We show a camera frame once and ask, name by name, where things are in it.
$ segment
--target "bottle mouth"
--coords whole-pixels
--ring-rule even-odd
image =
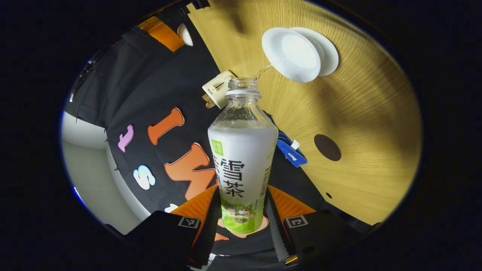
[[[258,80],[256,80],[255,78],[237,77],[229,80],[228,87],[229,89],[257,90]]]
[[[247,77],[237,77],[233,78],[228,82],[228,91],[226,92],[226,97],[228,95],[236,94],[251,94],[261,97],[261,93],[258,91],[258,80],[255,78]]]

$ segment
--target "plastic bottle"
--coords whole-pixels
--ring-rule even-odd
[[[257,80],[228,83],[228,105],[208,129],[221,194],[224,226],[233,233],[256,231],[263,205],[278,128],[258,107]]]

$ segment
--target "wooden surface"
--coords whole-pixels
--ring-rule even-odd
[[[412,183],[422,138],[415,94],[393,59],[355,26],[301,0],[209,3],[188,5],[189,17],[219,70],[238,77],[269,64],[261,47],[269,28],[307,27],[332,41],[340,57],[333,74],[298,83],[271,68],[259,79],[259,105],[300,143],[302,168],[325,200],[369,224],[386,219]],[[317,134],[339,146],[339,161],[318,151]]]

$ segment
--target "white plate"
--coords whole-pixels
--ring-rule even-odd
[[[283,76],[296,82],[309,82],[320,73],[321,61],[313,41],[293,29],[266,30],[261,45],[266,57]]]
[[[178,28],[177,28],[177,35],[182,39],[182,41],[184,41],[184,44],[188,45],[188,46],[192,46],[192,39],[191,39],[191,35],[189,35],[189,31],[187,30],[187,27],[186,25],[184,24],[181,24]]]
[[[338,51],[329,39],[322,34],[308,28],[292,27],[290,29],[305,36],[311,42],[313,42],[313,40],[317,41],[318,46],[315,47],[317,47],[319,50],[319,55],[321,57],[321,69],[319,76],[332,74],[336,70],[338,67]]]

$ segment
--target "orange panel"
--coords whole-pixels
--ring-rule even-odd
[[[163,22],[158,23],[153,28],[147,30],[147,32],[173,52],[184,45],[184,41]]]
[[[149,19],[145,20],[144,22],[140,23],[137,27],[142,30],[149,31],[160,23],[162,22],[158,17],[152,16]]]
[[[287,193],[279,190],[278,188],[275,188],[271,185],[268,185],[268,188],[269,192],[271,192],[271,196],[273,197],[276,209],[278,210],[278,215],[280,216],[281,223],[283,224],[284,232],[286,233],[288,239],[290,239],[288,231],[284,226],[284,219],[287,217],[295,217],[314,213],[316,212],[316,210],[312,209],[311,207],[302,203],[296,198],[288,195]]]
[[[171,214],[175,214],[178,216],[195,217],[201,220],[201,226],[199,227],[198,233],[194,238],[192,246],[198,239],[199,234],[201,233],[202,227],[206,220],[206,216],[208,214],[209,205],[211,204],[211,200],[213,199],[213,195],[216,189],[217,186],[211,186],[206,191],[183,203],[181,206],[177,207],[174,211],[171,212]]]

